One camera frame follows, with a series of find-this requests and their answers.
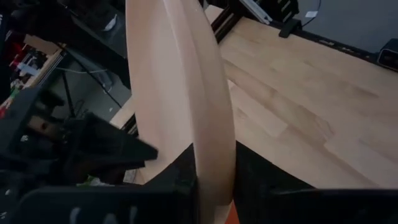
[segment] orange object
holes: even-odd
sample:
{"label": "orange object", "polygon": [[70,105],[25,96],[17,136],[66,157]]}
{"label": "orange object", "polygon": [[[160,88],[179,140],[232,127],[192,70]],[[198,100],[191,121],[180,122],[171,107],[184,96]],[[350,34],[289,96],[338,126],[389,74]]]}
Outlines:
{"label": "orange object", "polygon": [[239,217],[234,202],[232,202],[231,210],[225,224],[239,224]]}

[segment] black cable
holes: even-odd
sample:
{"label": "black cable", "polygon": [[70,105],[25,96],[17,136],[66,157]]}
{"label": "black cable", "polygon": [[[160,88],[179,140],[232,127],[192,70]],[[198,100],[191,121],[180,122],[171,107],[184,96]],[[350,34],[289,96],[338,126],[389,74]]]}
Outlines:
{"label": "black cable", "polygon": [[[319,9],[321,8],[321,5],[322,5],[322,0],[319,0],[317,12],[319,12]],[[315,18],[316,18],[316,16],[313,17],[313,18],[311,18],[311,19],[310,19],[308,22],[306,22],[302,27],[304,28],[306,25],[308,25],[309,23],[311,23]]]}
{"label": "black cable", "polygon": [[66,51],[71,57],[72,59],[74,59],[74,61],[80,65],[80,67],[97,83],[100,85],[100,87],[104,90],[104,92],[120,107],[122,108],[122,105],[110,94],[108,93],[108,90],[102,85],[102,83],[88,70],[88,68],[86,68],[83,63],[81,63],[73,54],[70,53],[69,50],[67,50],[65,47],[62,47],[60,44],[55,43],[54,44],[56,46],[58,46],[59,48],[61,48],[62,50]]}

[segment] wooden workbench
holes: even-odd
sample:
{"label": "wooden workbench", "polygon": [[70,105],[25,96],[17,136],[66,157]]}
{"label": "wooden workbench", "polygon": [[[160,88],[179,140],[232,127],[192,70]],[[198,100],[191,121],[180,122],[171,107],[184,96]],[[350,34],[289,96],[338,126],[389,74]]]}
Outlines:
{"label": "wooden workbench", "polygon": [[[210,21],[219,13],[206,10]],[[278,33],[243,18],[220,44],[236,139],[314,187],[397,188],[398,74]],[[121,127],[133,104],[112,123]]]}

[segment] gray wall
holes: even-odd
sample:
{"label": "gray wall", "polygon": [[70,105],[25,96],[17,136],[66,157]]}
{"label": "gray wall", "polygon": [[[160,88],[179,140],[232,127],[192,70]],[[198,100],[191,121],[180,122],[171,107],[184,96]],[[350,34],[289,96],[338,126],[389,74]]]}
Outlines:
{"label": "gray wall", "polygon": [[[303,23],[307,11],[319,0],[298,0]],[[391,38],[398,38],[397,0],[322,0],[317,18],[305,31],[370,52],[378,52]]]}

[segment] wooden board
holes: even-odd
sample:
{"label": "wooden board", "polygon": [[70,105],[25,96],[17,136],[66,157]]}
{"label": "wooden board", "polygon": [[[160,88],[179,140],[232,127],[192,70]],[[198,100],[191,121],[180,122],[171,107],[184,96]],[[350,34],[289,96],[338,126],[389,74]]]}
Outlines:
{"label": "wooden board", "polygon": [[241,19],[220,44],[236,139],[318,188],[397,188],[398,74],[278,32]]}

